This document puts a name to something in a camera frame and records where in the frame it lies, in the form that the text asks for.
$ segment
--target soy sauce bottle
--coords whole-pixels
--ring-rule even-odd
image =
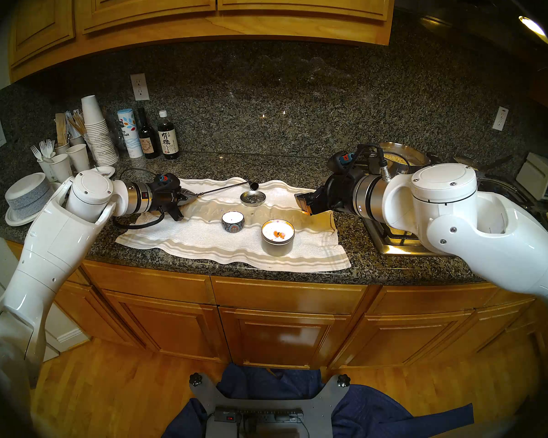
[[[179,144],[176,142],[175,125],[170,121],[166,110],[158,112],[158,137],[161,141],[162,153],[167,160],[174,160],[180,155]]]
[[[154,129],[146,121],[144,108],[138,108],[138,120],[140,121],[138,136],[140,137],[140,145],[144,156],[148,159],[158,157],[161,154],[158,148],[158,138]]]

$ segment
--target white plastic fork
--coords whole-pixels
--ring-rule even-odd
[[[33,144],[30,149],[33,151],[33,155],[37,158],[37,161],[42,161],[41,152],[38,150],[37,146]]]

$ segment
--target blue cloth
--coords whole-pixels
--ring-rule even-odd
[[[323,388],[320,370],[281,370],[230,364],[217,389],[233,399],[312,399]],[[201,438],[207,413],[189,400],[163,438]],[[331,418],[334,438],[428,438],[473,423],[473,405],[414,417],[386,394],[351,385]]]

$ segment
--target striped kitchen towel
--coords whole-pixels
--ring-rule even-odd
[[[228,180],[181,179],[181,185],[200,193],[243,181],[239,177]],[[157,225],[126,231],[116,242],[136,249],[160,248],[186,259],[209,259],[223,264],[245,262],[270,271],[311,273],[351,267],[345,250],[339,244],[332,212],[310,217],[296,204],[295,193],[313,190],[271,180],[260,184],[259,191],[266,194],[266,201],[257,207],[241,203],[240,194],[246,190],[248,187],[241,185],[201,196],[181,207],[182,221],[174,221],[166,215]],[[245,217],[244,228],[236,234],[224,231],[221,225],[221,216],[231,210],[242,212]],[[262,224],[274,218],[286,220],[295,227],[293,248],[286,256],[271,256],[262,249]],[[155,219],[154,214],[143,213],[136,223]]]

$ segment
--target stainless steel pot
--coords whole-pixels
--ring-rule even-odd
[[[387,168],[392,176],[395,176],[396,174],[412,174],[434,163],[438,158],[436,155],[430,154],[429,156],[408,145],[400,143],[380,143],[379,145],[384,151],[394,152],[398,156],[408,160],[408,163],[410,163],[409,169],[406,163],[390,160],[390,154],[386,154]],[[372,152],[372,156],[369,157],[368,166],[371,174],[379,174],[380,169],[374,152]]]

